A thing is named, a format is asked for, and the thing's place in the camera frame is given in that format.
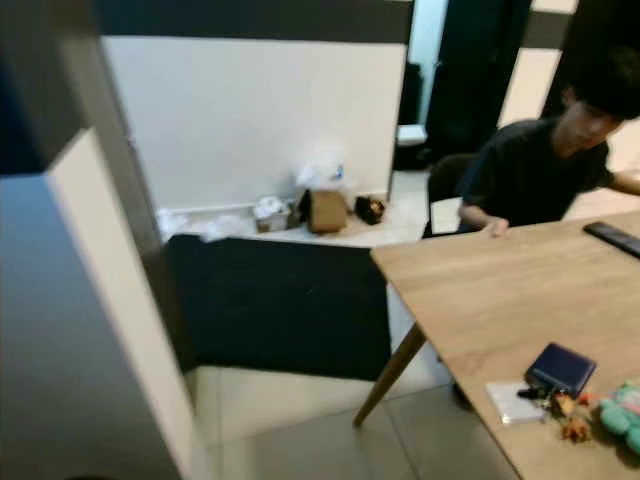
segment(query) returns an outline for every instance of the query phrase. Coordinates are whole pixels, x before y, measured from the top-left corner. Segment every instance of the green plush toy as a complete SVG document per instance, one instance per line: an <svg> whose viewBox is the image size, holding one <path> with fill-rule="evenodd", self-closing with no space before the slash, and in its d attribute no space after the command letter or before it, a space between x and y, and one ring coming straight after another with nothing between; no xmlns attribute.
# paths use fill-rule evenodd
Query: green plush toy
<svg viewBox="0 0 640 480"><path fill-rule="evenodd" d="M640 386L627 382L610 398L600 402L600 420L616 435L625 435L627 445L640 455Z"/></svg>

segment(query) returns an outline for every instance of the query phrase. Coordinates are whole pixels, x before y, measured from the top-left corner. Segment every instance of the table leg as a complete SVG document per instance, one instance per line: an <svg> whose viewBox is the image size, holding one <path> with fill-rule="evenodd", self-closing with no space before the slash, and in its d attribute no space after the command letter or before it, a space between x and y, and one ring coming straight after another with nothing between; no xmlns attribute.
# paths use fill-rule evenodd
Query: table leg
<svg viewBox="0 0 640 480"><path fill-rule="evenodd" d="M367 415L374 409L374 407L382 400L385 393L391 388L391 385L396 381L407 365L415 357L420 347L424 345L425 337L418 328L417 324L413 324L409 333L404 337L402 343L391 355L391 358L387 362L382 370L382 373L376 380L375 385L371 388L369 396L364 402L364 405L360 408L360 411L353 420L353 424L356 427L362 425Z"/></svg>

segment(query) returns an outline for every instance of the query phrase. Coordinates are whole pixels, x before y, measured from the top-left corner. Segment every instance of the navy wallet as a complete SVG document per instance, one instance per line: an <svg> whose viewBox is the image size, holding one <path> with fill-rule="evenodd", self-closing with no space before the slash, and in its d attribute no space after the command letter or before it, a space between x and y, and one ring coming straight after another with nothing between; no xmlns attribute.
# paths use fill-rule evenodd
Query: navy wallet
<svg viewBox="0 0 640 480"><path fill-rule="evenodd" d="M525 380L548 393L563 391L576 398L595 369L596 363L590 358L550 343L529 367Z"/></svg>

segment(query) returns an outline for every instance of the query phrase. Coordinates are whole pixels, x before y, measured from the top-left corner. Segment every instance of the chair backrest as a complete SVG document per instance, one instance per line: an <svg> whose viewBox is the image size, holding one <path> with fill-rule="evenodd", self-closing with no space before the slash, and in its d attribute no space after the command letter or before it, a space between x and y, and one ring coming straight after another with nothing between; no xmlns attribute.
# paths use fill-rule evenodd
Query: chair backrest
<svg viewBox="0 0 640 480"><path fill-rule="evenodd" d="M429 206L434 202L458 196L456 187L474 156L473 153L447 155L431 168L427 183Z"/></svg>

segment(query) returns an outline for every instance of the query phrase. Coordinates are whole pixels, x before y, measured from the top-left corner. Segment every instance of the black t-shirt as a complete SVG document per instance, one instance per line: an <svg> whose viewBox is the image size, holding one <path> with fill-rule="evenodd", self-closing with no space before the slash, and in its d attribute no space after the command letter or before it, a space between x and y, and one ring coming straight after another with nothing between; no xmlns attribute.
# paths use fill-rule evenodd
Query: black t-shirt
<svg viewBox="0 0 640 480"><path fill-rule="evenodd" d="M460 181L463 202L511 226L529 225L561 220L578 193L610 185L606 142L559 158L551 146L557 121L525 120L499 130Z"/></svg>

